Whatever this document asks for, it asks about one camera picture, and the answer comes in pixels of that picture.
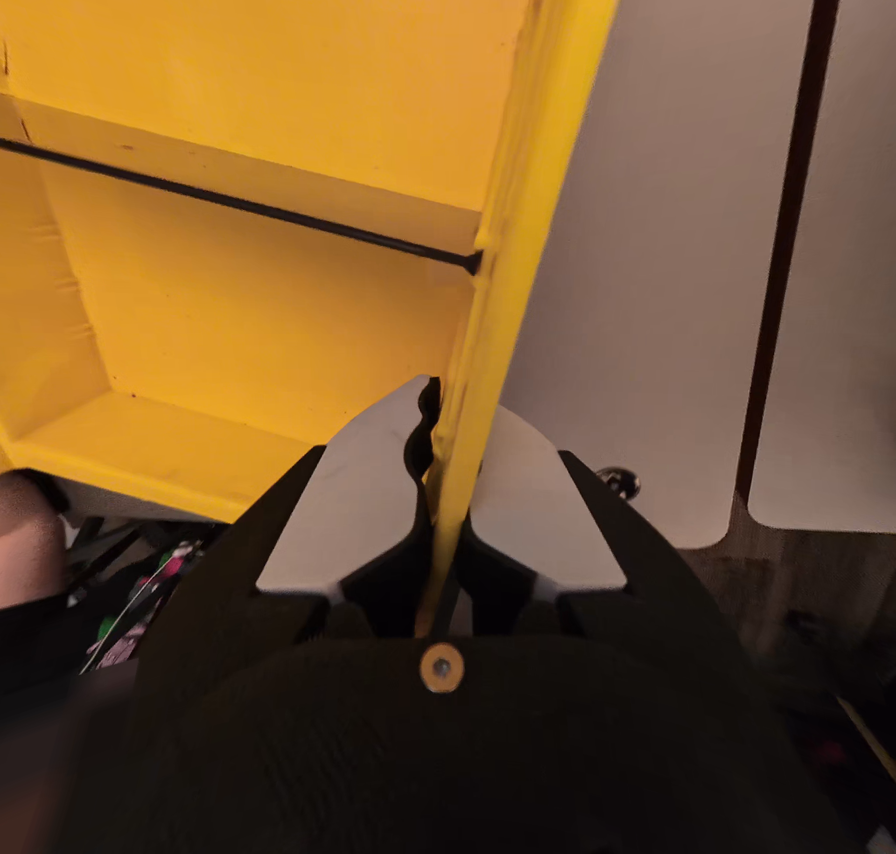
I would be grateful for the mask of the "person's black printed clothing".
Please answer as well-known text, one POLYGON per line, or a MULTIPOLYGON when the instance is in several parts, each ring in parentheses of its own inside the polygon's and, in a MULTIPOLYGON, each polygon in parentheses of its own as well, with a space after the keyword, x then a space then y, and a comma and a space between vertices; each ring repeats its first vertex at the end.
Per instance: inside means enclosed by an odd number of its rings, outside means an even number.
POLYGON ((134 657, 183 578, 229 524, 90 517, 66 555, 62 589, 2 609, 2 700, 134 657))

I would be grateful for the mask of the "person's left forearm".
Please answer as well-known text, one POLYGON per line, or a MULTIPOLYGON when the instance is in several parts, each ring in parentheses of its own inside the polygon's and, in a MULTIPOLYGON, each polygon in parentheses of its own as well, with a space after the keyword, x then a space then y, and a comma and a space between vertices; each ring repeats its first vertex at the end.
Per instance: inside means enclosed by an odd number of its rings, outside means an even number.
POLYGON ((1 475, 1 608, 56 596, 65 588, 65 506, 32 475, 1 475))

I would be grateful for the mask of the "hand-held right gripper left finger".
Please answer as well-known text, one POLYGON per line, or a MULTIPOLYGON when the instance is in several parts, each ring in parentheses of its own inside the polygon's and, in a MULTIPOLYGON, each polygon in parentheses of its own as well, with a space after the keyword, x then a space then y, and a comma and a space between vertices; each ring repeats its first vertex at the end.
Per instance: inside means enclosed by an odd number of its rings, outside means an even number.
POLYGON ((430 444, 440 378, 418 375, 360 412, 330 439, 256 581, 267 594, 346 602, 375 561, 410 540, 425 506, 413 440, 430 444))

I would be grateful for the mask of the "yellow plastic bin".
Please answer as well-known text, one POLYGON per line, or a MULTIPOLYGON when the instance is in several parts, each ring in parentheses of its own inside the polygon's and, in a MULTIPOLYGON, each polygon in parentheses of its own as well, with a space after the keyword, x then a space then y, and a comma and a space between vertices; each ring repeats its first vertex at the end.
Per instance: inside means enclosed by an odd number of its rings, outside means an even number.
POLYGON ((2 465, 236 519, 442 379, 434 618, 619 0, 2 0, 2 465))

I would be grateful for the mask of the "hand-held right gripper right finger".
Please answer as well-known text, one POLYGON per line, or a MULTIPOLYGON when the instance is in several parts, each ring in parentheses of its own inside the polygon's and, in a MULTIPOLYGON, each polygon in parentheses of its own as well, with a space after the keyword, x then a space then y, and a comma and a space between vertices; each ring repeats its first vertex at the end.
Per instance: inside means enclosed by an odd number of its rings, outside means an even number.
POLYGON ((499 405, 462 530, 462 588, 477 604, 526 604, 626 584, 558 450, 499 405))

